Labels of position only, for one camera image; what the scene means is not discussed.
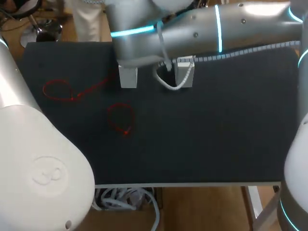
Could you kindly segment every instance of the robot logo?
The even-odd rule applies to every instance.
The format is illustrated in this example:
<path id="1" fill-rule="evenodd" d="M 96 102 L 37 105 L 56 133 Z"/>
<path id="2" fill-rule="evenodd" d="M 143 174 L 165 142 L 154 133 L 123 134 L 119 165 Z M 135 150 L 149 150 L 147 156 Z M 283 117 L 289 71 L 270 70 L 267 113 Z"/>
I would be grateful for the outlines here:
<path id="1" fill-rule="evenodd" d="M 43 196 L 61 194 L 68 182 L 65 164 L 52 156 L 42 156 L 35 159 L 30 177 L 32 189 Z"/>

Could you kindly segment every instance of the black table surface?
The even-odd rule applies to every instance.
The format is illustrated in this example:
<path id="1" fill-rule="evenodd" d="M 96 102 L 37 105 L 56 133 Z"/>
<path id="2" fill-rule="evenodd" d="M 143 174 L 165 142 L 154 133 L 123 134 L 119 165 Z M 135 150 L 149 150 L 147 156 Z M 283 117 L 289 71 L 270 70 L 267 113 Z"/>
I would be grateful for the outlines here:
<path id="1" fill-rule="evenodd" d="M 283 48 L 196 63 L 193 88 L 177 92 L 164 89 L 151 67 L 139 69 L 137 89 L 121 89 L 111 43 L 31 43 L 20 69 L 44 114 L 86 156 L 98 185 L 274 182 L 283 179 L 297 130 L 297 61 Z M 64 79 L 77 95 L 111 75 L 76 102 L 42 93 L 46 82 Z M 57 94 L 67 92 L 61 88 Z M 133 108 L 127 136 L 108 123 L 115 103 Z M 128 123 L 122 119 L 129 113 L 117 113 L 115 120 Z"/>

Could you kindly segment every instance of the red cable loop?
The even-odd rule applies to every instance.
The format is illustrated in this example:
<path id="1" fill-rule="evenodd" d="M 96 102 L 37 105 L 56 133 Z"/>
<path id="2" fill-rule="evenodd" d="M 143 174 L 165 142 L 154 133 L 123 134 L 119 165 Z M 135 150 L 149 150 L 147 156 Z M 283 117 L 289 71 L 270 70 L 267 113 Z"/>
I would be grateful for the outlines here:
<path id="1" fill-rule="evenodd" d="M 130 114 L 131 114 L 131 125 L 128 127 L 128 129 L 124 130 L 123 128 L 120 128 L 119 126 L 117 126 L 114 122 L 112 122 L 112 120 L 110 119 L 110 114 L 111 111 L 117 107 L 122 107 L 122 108 L 128 108 L 130 109 Z M 123 132 L 123 134 L 126 136 L 130 133 L 133 123 L 135 121 L 135 113 L 134 110 L 132 109 L 132 107 L 129 104 L 125 104 L 125 103 L 115 103 L 113 105 L 111 105 L 108 109 L 108 122 L 109 124 L 114 127 L 117 131 Z"/>
<path id="2" fill-rule="evenodd" d="M 66 80 L 63 80 L 63 79 L 54 79 L 54 80 L 51 80 L 49 82 L 47 82 L 44 86 L 43 86 L 43 94 L 50 100 L 54 100 L 54 101 L 62 101 L 62 102 L 72 102 L 72 101 L 77 101 L 79 100 L 82 96 L 84 96 L 85 94 L 87 93 L 90 93 L 92 92 L 93 90 L 97 89 L 98 87 L 104 85 L 105 83 L 107 83 L 108 81 L 110 80 L 110 78 L 106 78 L 104 79 L 102 82 L 98 83 L 98 84 L 95 84 L 93 85 L 92 87 L 84 90 L 83 92 L 79 93 L 77 95 L 77 97 L 74 97 L 73 96 L 73 89 L 71 87 L 71 85 L 69 84 L 68 81 Z M 50 85 L 53 85 L 55 83 L 63 83 L 65 85 L 67 85 L 69 87 L 69 91 L 70 91 L 70 98 L 57 98 L 57 97 L 52 97 L 52 96 L 49 96 L 47 93 L 46 93 L 46 88 Z M 130 109 L 130 113 L 131 113 L 131 116 L 132 116 L 132 121 L 131 121 L 131 125 L 129 126 L 129 128 L 127 130 L 124 130 L 122 128 L 120 128 L 119 126 L 117 126 L 115 123 L 112 122 L 112 120 L 110 119 L 110 113 L 111 111 L 114 109 L 114 108 L 117 108 L 117 107 L 124 107 L 124 108 L 129 108 Z M 115 130 L 117 131 L 120 131 L 120 132 L 123 132 L 123 134 L 126 136 L 130 133 L 131 129 L 132 129 L 132 126 L 133 126 L 133 123 L 134 123 L 134 120 L 135 120 L 135 114 L 134 114 L 134 111 L 132 109 L 132 107 L 128 104 L 125 104 L 125 103 L 115 103 L 113 105 L 111 105 L 108 109 L 107 109 L 107 112 L 108 112 L 108 123 L 115 128 Z"/>

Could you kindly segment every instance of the chair base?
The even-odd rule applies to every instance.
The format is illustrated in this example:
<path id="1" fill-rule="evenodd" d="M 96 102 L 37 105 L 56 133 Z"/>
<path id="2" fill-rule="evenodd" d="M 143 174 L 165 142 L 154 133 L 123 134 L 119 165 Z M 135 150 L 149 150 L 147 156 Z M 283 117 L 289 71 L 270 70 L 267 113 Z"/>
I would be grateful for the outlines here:
<path id="1" fill-rule="evenodd" d="M 38 20 L 38 26 L 42 30 L 40 32 L 40 35 L 42 33 L 48 33 L 49 36 L 46 37 L 46 40 L 39 39 L 39 41 L 37 41 L 38 38 L 37 31 L 32 25 L 30 25 L 23 31 L 23 34 L 21 35 L 20 38 L 20 44 L 24 48 L 29 42 L 58 41 L 61 38 L 62 26 L 58 21 L 53 19 Z"/>

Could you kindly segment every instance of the white pants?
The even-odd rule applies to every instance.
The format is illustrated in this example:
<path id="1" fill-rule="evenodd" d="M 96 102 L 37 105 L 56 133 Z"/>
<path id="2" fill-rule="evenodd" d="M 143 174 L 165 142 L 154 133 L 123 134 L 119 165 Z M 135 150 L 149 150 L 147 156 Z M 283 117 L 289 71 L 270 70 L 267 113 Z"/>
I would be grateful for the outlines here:
<path id="1" fill-rule="evenodd" d="M 87 4 L 82 0 L 72 0 L 71 5 L 78 41 L 101 41 L 104 5 Z"/>

